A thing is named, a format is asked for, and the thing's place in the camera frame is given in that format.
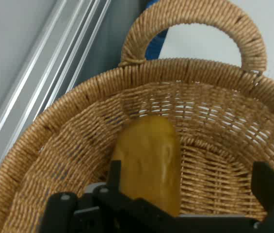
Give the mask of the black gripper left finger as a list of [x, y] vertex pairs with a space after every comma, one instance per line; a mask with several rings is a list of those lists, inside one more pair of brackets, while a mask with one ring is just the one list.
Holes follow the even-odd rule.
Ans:
[[59, 192], [47, 201], [41, 233], [131, 233], [133, 221], [123, 211], [131, 202], [119, 191], [121, 161], [111, 162], [106, 183], [96, 183], [91, 191], [78, 197]]

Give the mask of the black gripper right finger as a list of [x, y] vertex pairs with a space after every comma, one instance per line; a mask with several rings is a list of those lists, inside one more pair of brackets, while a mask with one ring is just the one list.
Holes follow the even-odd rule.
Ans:
[[267, 212], [257, 225], [257, 232], [274, 233], [274, 170], [267, 163], [253, 163], [251, 191]]

